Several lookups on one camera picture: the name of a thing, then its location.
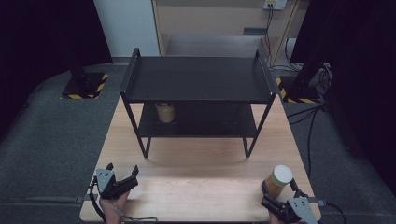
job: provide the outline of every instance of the yellow and black hazard tape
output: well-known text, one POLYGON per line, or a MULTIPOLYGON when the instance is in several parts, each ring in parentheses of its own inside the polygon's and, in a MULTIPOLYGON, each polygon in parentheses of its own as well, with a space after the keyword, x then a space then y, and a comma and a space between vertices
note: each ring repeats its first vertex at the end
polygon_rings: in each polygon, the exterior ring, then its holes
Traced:
POLYGON ((276 85, 279 88, 280 96, 282 98, 282 101, 285 103, 305 103, 305 104, 318 104, 320 103, 319 99, 292 99, 289 98, 288 93, 286 92, 285 87, 283 86, 282 80, 277 77, 276 78, 276 85))
POLYGON ((62 99, 72 99, 72 100, 79 100, 79 99, 95 99, 99 96, 100 92, 102 91, 103 87, 105 86, 105 82, 107 81, 108 75, 103 74, 102 80, 99 83, 99 86, 94 94, 63 94, 62 99))

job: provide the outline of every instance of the gray floor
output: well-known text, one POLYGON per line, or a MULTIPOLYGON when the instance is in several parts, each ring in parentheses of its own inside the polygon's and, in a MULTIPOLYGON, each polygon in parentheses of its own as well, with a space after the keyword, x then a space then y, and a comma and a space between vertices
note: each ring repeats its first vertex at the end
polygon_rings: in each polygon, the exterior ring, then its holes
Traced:
MULTIPOLYGON (((250 57, 260 46, 257 37, 202 36, 191 41, 190 36, 173 36, 168 53, 250 57)), ((75 200, 85 195, 90 184, 126 66, 96 65, 87 70, 109 74, 98 99, 61 100, 70 74, 50 78, 32 93, 29 106, 1 143, 0 224, 82 223, 78 216, 81 203, 75 200)), ((282 70, 271 73, 274 77, 297 74, 282 70)), ((288 115, 313 106, 284 104, 288 115)), ((290 118, 290 122, 299 118, 290 118)), ((310 122, 291 125, 305 168, 310 122)), ((396 223, 395 197, 370 162, 353 158, 346 151, 332 117, 321 110, 313 125, 311 159, 310 180, 316 196, 341 207, 348 223, 396 223)), ((342 223, 338 211, 329 206, 321 208, 321 213, 322 223, 342 223)))

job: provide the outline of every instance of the wooden table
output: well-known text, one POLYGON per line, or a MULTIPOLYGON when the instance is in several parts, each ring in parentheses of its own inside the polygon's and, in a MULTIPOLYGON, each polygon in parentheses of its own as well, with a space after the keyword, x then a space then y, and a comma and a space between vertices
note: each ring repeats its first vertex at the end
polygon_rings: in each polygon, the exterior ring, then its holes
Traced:
MULTIPOLYGON (((142 110, 142 105, 132 107, 136 115, 142 110)), ((264 107, 252 106, 256 120, 260 121, 264 107)), ((139 185, 131 190, 124 208, 130 217, 157 217, 159 221, 268 220, 268 212, 261 206, 261 183, 279 164, 289 166, 299 188, 314 196, 278 97, 248 159, 240 139, 155 138, 151 144, 155 150, 145 159, 119 100, 97 168, 112 162, 116 178, 122 180, 138 165, 139 185)), ((292 197, 293 191, 287 186, 278 199, 285 202, 292 197)), ((311 207, 320 219, 318 206, 311 207)), ((84 221, 101 220, 91 202, 83 204, 80 217, 84 221)))

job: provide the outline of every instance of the lower shelf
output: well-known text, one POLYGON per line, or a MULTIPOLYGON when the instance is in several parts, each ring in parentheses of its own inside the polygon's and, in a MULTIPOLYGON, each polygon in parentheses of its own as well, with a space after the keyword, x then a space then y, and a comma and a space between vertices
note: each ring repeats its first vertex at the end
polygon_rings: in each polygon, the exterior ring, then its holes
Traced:
POLYGON ((257 132, 249 104, 179 103, 172 122, 160 122, 155 104, 145 104, 141 137, 251 137, 257 132))

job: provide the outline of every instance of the white electrical socket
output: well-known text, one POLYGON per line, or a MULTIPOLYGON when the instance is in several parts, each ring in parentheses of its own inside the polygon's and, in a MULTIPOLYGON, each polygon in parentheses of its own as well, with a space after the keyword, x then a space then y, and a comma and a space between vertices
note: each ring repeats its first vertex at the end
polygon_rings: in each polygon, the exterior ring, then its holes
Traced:
POLYGON ((270 4, 275 5, 276 0, 265 0, 264 1, 264 6, 262 6, 263 9, 270 9, 270 4))
POLYGON ((262 8, 264 10, 269 10, 270 5, 272 4, 272 9, 283 10, 283 9, 285 9, 287 2, 288 2, 288 0, 265 0, 264 6, 262 6, 262 8))

